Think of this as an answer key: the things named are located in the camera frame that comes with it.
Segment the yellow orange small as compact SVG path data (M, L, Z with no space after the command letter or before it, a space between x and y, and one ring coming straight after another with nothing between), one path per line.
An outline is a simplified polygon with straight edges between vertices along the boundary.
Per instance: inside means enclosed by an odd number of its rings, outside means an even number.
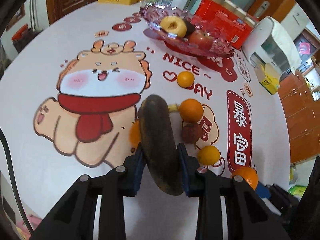
M205 146L197 153L197 159L200 164L210 166L214 165L220 159L221 153L215 146Z

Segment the large orange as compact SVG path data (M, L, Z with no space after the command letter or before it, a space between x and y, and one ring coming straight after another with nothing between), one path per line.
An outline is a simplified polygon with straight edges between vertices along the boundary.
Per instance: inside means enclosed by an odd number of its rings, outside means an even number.
M179 106L179 114L182 120L187 123L200 121L203 113L202 104L195 99L184 100Z

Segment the small orange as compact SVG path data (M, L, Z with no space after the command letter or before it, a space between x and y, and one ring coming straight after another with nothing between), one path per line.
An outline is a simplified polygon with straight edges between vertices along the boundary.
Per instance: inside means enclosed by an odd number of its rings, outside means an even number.
M177 76L177 83L182 88L188 88L194 83L195 77L193 73L188 71L180 72Z

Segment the printed dragon tablecloth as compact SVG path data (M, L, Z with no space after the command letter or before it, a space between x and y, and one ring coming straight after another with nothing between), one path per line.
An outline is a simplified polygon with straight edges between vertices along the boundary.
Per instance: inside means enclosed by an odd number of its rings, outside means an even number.
M177 83L183 71L195 77L188 88ZM280 98L259 83L242 52L187 54L157 38L137 6L92 3L37 36L1 79L1 153L9 153L1 171L8 176L13 165L30 222L38 227L81 175L103 176L142 148L131 146L129 131L151 94L168 105L176 149L182 143L195 158L205 146L219 149L218 162L201 167L231 178L246 166L264 184L289 183ZM204 110L194 122L203 131L195 144L182 140L191 123L179 106L187 99ZM139 191L124 197L125 239L196 239L199 198L164 193L143 156Z

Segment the yellow open small box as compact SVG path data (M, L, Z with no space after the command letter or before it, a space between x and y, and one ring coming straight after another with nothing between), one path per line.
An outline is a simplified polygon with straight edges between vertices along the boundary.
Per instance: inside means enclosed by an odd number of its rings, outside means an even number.
M272 95L280 88L280 74L270 63L254 67L259 83Z

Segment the white appliance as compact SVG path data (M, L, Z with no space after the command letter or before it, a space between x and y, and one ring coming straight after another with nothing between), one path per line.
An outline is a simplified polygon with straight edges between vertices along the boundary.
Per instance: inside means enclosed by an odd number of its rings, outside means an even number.
M298 50L286 29L267 16L251 31L242 45L246 59L254 66L270 64L281 75L301 65Z

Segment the red apple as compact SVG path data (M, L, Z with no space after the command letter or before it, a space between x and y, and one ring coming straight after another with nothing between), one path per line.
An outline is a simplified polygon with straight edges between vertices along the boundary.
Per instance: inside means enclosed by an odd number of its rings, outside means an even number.
M204 31L196 30L188 38L190 44L197 45L200 49L210 50L213 44L213 38L204 33Z

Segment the pink glass fruit plate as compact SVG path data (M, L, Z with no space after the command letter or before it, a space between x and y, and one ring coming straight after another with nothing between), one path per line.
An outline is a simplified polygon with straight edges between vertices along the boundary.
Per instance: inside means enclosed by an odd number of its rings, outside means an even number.
M231 45L225 41L225 38L214 29L214 27L199 16L193 15L188 11L181 10L178 7L169 5L147 4L141 7L139 13L146 20L149 28L159 35L167 44L181 50L184 53L195 56L206 57L229 57L234 53ZM187 25L187 33L185 37L178 37L175 34L167 33L160 26L160 22L166 16L177 16L184 20ZM197 45L190 44L189 36L196 30L204 31L204 33L213 38L213 44L210 50L200 49Z

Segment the red paper cup package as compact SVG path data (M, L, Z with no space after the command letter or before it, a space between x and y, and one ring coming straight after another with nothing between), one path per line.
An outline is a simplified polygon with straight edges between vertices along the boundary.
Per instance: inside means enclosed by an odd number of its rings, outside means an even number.
M257 24L247 12L230 0L201 0L195 15L210 23L237 50Z

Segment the yellow apple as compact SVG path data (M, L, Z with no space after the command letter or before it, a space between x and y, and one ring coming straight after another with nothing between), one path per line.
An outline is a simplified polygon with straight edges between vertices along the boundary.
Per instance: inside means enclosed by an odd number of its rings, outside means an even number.
M178 37L185 37L187 33L187 25L177 16L166 16L161 20L160 26L167 33L175 34Z

